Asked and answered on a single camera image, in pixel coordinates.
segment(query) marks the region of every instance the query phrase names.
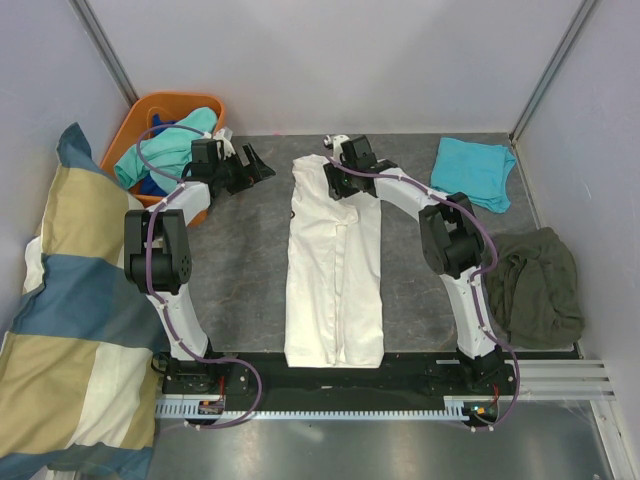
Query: folded white cloth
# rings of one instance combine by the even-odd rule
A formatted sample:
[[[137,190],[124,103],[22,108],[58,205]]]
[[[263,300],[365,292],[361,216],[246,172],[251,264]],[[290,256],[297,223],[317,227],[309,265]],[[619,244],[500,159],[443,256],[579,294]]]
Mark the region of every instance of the folded white cloth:
[[[285,355],[290,367],[380,366],[380,201],[329,197],[324,157],[293,162]]]

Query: pillow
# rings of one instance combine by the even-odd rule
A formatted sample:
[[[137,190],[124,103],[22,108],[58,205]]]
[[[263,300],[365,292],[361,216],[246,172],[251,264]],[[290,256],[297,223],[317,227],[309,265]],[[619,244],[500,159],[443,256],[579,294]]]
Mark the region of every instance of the pillow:
[[[0,352],[0,478],[28,479],[46,465],[144,479],[158,380],[150,358],[165,336],[123,271],[124,215],[142,205],[91,160],[78,124],[57,152]]]

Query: green cloth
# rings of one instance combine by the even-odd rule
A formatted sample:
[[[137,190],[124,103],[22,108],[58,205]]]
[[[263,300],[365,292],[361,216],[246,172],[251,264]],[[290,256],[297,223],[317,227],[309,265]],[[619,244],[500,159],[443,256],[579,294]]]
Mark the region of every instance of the green cloth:
[[[217,122],[216,113],[209,107],[202,107],[191,112],[177,125],[185,125],[210,133]],[[142,142],[142,154],[154,167],[170,175],[181,177],[185,165],[191,161],[191,141],[197,138],[199,135],[195,132],[182,128],[167,128],[159,135]],[[114,171],[118,183],[127,190],[149,175],[149,169],[138,157],[135,145],[132,145],[118,160]],[[159,173],[151,172],[151,178],[165,192],[171,192],[176,188],[175,180]]]
[[[486,275],[489,307],[509,332],[510,342],[551,349],[579,340],[584,317],[578,305],[576,264],[558,235],[542,228],[524,235],[498,235],[493,241],[499,261]]]

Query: metal floor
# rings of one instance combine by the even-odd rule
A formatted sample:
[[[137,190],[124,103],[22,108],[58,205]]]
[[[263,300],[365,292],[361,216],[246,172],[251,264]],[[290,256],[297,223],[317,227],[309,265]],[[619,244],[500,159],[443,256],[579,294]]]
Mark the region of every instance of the metal floor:
[[[612,479],[588,403],[518,404],[494,432],[420,421],[255,420],[157,441],[150,480]]]

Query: teal cloth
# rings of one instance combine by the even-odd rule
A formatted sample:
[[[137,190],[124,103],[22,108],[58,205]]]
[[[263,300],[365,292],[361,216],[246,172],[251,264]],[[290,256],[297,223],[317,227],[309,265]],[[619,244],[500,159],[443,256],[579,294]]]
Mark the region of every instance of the teal cloth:
[[[444,137],[438,147],[431,187],[447,193],[462,192],[472,203],[504,213],[511,206],[507,177],[515,164],[516,158],[502,145]]]
[[[197,128],[203,132],[212,132],[218,122],[218,116],[209,107],[202,107],[191,112],[177,125]],[[182,171],[191,161],[191,141],[199,136],[195,132],[181,128],[167,128],[161,134],[142,142],[142,154],[154,167],[176,177],[182,176]],[[149,169],[142,163],[136,153],[136,146],[118,160],[114,167],[118,183],[127,190],[149,175]],[[151,172],[151,178],[165,192],[176,188],[177,182],[156,172]]]

